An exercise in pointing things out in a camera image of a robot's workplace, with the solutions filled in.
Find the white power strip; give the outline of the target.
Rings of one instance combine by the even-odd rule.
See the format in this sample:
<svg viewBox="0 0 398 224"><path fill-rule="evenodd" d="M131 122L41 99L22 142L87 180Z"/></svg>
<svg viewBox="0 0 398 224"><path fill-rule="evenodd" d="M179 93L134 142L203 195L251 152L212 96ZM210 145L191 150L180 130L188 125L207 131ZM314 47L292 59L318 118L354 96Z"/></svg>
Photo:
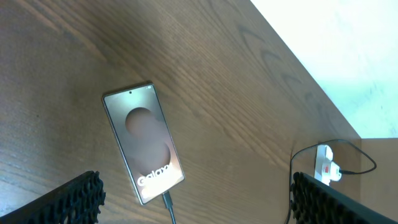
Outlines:
<svg viewBox="0 0 398 224"><path fill-rule="evenodd" d="M333 162L333 151L330 146L317 146L314 178L329 186L330 182L339 182L342 177L340 167Z"/></svg>

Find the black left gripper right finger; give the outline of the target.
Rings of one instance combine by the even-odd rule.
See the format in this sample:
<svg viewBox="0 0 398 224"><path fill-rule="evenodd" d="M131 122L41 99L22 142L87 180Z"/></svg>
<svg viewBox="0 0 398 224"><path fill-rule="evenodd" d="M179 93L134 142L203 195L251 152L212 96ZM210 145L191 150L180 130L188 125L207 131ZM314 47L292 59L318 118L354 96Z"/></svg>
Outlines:
<svg viewBox="0 0 398 224"><path fill-rule="evenodd" d="M297 223L397 224L303 172L293 180L290 209Z"/></svg>

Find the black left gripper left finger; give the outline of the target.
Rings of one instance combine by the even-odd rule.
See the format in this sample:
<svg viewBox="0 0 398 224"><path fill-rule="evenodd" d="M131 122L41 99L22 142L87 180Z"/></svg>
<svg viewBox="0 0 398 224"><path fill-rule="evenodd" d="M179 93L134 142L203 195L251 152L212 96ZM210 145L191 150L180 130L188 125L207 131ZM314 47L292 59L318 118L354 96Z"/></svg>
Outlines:
<svg viewBox="0 0 398 224"><path fill-rule="evenodd" d="M87 171L1 217L1 223L98 223L106 193L98 171Z"/></svg>

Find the Samsung Galaxy smartphone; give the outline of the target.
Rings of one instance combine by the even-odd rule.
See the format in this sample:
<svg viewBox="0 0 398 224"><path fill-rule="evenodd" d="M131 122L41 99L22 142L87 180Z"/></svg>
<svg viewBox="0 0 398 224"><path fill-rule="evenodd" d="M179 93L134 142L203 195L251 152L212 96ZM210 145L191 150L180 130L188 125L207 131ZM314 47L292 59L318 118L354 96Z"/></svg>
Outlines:
<svg viewBox="0 0 398 224"><path fill-rule="evenodd" d="M154 84L104 95L103 104L140 204L185 180Z"/></svg>

